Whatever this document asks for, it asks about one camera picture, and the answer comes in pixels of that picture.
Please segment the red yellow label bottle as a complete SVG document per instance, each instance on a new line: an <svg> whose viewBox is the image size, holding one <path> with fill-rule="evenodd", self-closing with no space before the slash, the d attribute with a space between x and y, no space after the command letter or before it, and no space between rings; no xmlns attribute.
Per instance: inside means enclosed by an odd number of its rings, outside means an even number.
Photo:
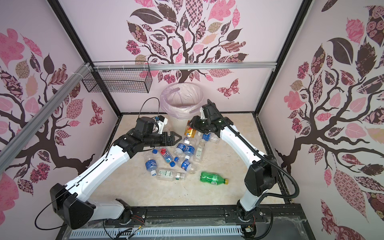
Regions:
<svg viewBox="0 0 384 240"><path fill-rule="evenodd" d="M196 130L193 129L191 126L190 126L190 123L191 121L188 120L187 121L187 125L186 125L186 128L185 128L185 132L184 132L184 135L188 138L194 138L195 137L195 134L196 134Z"/></svg>

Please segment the green soda bottle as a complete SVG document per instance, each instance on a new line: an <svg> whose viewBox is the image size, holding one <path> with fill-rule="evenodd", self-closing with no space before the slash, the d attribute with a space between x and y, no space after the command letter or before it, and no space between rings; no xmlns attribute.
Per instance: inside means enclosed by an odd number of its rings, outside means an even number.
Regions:
<svg viewBox="0 0 384 240"><path fill-rule="evenodd" d="M228 185L229 180L221 177L219 174L216 173L209 173L209 172L201 172L200 175L200 181L203 183L209 183L212 185Z"/></svg>

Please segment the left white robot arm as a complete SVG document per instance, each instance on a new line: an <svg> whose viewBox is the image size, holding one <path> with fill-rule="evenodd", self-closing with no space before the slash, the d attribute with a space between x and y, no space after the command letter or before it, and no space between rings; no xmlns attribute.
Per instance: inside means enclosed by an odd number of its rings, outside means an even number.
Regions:
<svg viewBox="0 0 384 240"><path fill-rule="evenodd" d="M116 220L122 225L128 224L132 211L126 202L121 199L94 201L90 198L92 193L110 174L145 147L174 146L181 139L173 131L162 134L126 133L120 136L113 142L108 153L87 170L65 185L56 184L51 188L54 212L72 230L98 220Z"/></svg>

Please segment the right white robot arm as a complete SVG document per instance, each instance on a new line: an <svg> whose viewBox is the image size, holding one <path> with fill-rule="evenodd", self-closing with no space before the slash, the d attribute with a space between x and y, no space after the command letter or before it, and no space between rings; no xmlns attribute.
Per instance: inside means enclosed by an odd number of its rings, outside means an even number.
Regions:
<svg viewBox="0 0 384 240"><path fill-rule="evenodd" d="M246 191L238 201L239 215L245 220L251 211L257 208L268 191L277 183L278 173L273 166L265 162L272 158L259 151L238 131L227 117L209 121L195 116L189 127L203 134L214 134L226 142L243 160L248 171L244 178Z"/></svg>

